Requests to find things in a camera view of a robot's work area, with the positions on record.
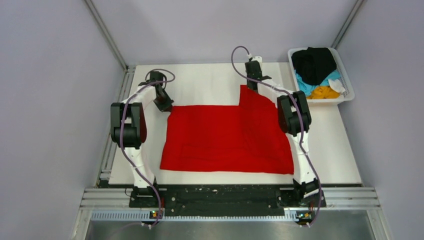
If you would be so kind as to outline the red t shirt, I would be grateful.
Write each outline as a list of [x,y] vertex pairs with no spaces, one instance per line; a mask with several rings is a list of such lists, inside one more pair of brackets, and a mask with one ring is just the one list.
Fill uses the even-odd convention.
[[291,175],[294,161],[275,104],[241,85],[238,105],[172,109],[160,168]]

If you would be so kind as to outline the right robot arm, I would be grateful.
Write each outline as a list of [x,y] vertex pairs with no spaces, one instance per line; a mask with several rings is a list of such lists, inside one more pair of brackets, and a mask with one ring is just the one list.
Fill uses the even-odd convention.
[[299,206],[319,209],[323,203],[323,191],[309,156],[312,116],[305,93],[286,89],[264,75],[259,57],[249,58],[244,66],[248,88],[276,105],[278,125],[288,139],[293,159],[294,202]]

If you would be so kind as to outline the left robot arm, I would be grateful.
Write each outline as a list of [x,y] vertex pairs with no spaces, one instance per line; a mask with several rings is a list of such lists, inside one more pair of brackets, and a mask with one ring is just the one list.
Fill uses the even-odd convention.
[[114,102],[110,106],[110,137],[121,149],[123,156],[134,173],[134,186],[140,188],[147,184],[141,194],[141,200],[149,207],[162,209],[160,193],[154,185],[155,176],[143,159],[143,143],[147,140],[148,127],[145,109],[154,104],[161,113],[171,112],[174,100],[166,92],[168,83],[176,76],[173,72],[154,68],[150,70],[144,81],[128,98]]

